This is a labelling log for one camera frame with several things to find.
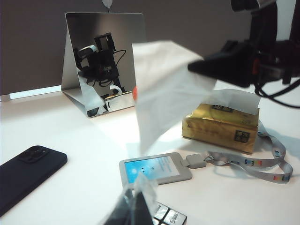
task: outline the gold box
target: gold box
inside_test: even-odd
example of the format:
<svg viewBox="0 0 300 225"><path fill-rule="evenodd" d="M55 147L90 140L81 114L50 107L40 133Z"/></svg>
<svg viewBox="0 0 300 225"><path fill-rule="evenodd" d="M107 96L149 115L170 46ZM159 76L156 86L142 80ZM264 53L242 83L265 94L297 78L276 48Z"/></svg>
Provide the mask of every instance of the gold box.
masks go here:
<svg viewBox="0 0 300 225"><path fill-rule="evenodd" d="M182 136L247 153L253 152L258 114L201 104L182 121Z"/></svg>

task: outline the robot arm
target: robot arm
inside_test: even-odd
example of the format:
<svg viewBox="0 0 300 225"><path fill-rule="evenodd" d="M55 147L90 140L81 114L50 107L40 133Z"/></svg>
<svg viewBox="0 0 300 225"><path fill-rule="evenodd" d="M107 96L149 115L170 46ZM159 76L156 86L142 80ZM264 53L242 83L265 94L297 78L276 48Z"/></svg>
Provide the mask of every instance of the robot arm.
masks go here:
<svg viewBox="0 0 300 225"><path fill-rule="evenodd" d="M252 22L249 40L228 41L220 52L189 64L188 69L240 87L255 86L257 95L279 104L275 97L298 87L300 79L273 95L266 94L265 83L282 79L290 84L291 78L300 75L300 0L297 0L290 39L276 41L277 4L275 0L231 0L234 11L251 11Z"/></svg>

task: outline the gray wall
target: gray wall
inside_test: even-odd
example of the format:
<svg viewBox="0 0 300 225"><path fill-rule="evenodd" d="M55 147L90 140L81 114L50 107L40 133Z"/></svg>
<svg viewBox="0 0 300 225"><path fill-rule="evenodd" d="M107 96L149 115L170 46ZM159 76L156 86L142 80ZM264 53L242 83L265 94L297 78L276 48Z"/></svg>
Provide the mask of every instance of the gray wall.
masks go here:
<svg viewBox="0 0 300 225"><path fill-rule="evenodd" d="M106 12L101 0L0 0L0 94L60 85L65 12ZM250 14L229 0L113 0L112 12L142 12L148 41L173 40L200 55L249 36Z"/></svg>

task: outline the mirror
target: mirror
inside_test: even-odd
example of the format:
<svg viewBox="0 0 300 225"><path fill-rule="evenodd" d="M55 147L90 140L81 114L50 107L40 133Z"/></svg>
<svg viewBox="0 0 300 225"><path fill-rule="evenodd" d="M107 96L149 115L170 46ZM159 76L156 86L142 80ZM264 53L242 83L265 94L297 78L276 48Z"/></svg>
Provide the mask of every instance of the mirror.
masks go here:
<svg viewBox="0 0 300 225"><path fill-rule="evenodd" d="M88 117L134 106L132 43L146 41L143 15L66 13L66 21L63 92L83 104ZM69 75L67 58L74 67Z"/></svg>

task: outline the wire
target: wire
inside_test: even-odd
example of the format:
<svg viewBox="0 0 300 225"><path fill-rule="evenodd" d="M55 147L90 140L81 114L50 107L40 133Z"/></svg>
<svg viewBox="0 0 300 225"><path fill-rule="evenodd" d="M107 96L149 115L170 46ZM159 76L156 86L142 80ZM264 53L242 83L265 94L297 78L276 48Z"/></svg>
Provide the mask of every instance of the wire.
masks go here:
<svg viewBox="0 0 300 225"><path fill-rule="evenodd" d="M281 102L281 101L278 101L277 99L275 99L274 97L275 96L279 96L279 95L283 95L291 90L293 90L294 88L298 87L300 85L300 79L297 80L296 82L294 82L292 85L290 85L289 87L283 89L282 91L279 91L273 95L268 95L266 92L264 92L262 90L262 86L259 85L258 83L255 83L254 86L255 86L255 94L259 95L260 97L263 97L263 98L268 98L270 99L271 101L273 102L276 102L280 105L284 105L286 107L290 107L290 108L294 108L294 109L300 109L300 105L290 105L290 104L287 104L287 103L284 103L284 102Z"/></svg>
<svg viewBox="0 0 300 225"><path fill-rule="evenodd" d="M116 63L116 66L118 65L118 63L119 63L119 61L122 59L122 57L126 54L126 49L118 50L118 51L114 52L114 54L115 54L115 53L119 53L119 52L124 52L124 53L123 53L123 54L121 55L121 57L118 59L118 61L117 61L117 63Z"/></svg>
<svg viewBox="0 0 300 225"><path fill-rule="evenodd" d="M108 85L110 85L112 82L113 82L112 80L107 81L107 82L99 82L99 86L105 88L105 87L107 87Z"/></svg>

